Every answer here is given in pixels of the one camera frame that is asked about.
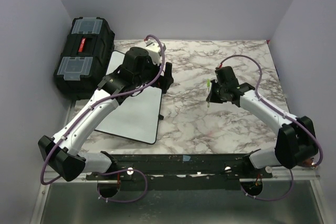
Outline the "green white whiteboard marker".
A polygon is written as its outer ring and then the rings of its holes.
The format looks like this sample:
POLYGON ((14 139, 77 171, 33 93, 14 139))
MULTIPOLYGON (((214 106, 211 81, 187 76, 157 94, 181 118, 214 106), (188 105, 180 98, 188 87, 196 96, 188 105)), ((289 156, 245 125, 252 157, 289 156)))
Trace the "green white whiteboard marker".
POLYGON ((207 79, 207 98, 206 98, 206 102, 207 102, 207 108, 209 108, 209 101, 208 101, 208 96, 210 95, 210 90, 211 90, 211 81, 210 79, 207 79))

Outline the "white whiteboard black frame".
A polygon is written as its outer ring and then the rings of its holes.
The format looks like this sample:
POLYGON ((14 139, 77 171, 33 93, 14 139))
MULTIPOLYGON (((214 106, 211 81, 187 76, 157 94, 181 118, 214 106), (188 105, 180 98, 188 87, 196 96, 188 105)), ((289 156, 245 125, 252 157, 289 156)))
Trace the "white whiteboard black frame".
POLYGON ((128 97, 95 129, 97 132, 146 144, 157 139, 162 91, 149 87, 135 97, 128 97))

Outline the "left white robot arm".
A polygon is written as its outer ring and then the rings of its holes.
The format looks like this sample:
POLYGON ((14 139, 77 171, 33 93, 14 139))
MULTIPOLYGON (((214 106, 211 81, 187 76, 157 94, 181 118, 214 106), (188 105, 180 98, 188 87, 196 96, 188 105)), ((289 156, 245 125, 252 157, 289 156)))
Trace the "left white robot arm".
POLYGON ((132 47, 123 63, 105 75, 84 108, 53 137, 43 136, 38 147, 44 165, 70 182, 81 173, 99 173, 104 179, 116 175, 115 159, 106 152, 81 154, 88 136, 128 97, 148 87, 166 92, 173 83, 172 64, 165 62, 165 46, 132 47))

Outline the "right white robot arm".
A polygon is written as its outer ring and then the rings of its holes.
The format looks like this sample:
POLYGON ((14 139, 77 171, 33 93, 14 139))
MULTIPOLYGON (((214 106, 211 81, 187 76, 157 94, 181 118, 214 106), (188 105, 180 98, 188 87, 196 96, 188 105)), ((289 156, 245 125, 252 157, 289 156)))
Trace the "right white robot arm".
POLYGON ((318 146, 312 120, 301 118, 281 111, 277 106, 272 109, 257 97, 255 88, 248 84, 239 84, 232 67, 215 70, 216 79, 211 80, 206 101, 208 103, 230 102, 242 108, 262 122, 276 134, 275 147, 256 150, 248 154, 241 165, 242 173, 249 178, 259 174, 266 166, 283 166, 291 169, 318 153, 318 146))

